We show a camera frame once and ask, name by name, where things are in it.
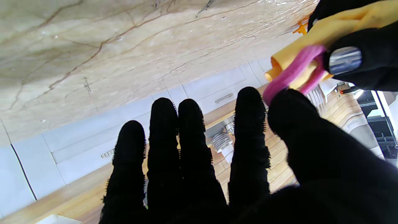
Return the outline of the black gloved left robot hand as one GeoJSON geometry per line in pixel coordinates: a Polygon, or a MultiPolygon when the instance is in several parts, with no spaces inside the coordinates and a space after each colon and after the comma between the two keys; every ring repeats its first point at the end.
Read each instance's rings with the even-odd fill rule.
{"type": "Polygon", "coordinates": [[[320,0],[309,19],[308,30],[321,19],[368,7],[370,27],[333,41],[322,56],[322,65],[332,77],[363,90],[397,91],[397,19],[376,27],[376,16],[397,16],[392,0],[320,0]]]}

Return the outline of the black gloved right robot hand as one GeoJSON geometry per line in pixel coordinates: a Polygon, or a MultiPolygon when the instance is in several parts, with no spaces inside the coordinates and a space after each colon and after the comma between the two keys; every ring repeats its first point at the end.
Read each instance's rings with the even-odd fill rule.
{"type": "Polygon", "coordinates": [[[256,88],[238,93],[227,202],[199,105],[168,98],[145,131],[121,128],[100,224],[396,224],[397,168],[285,89],[265,110],[256,88]]]}

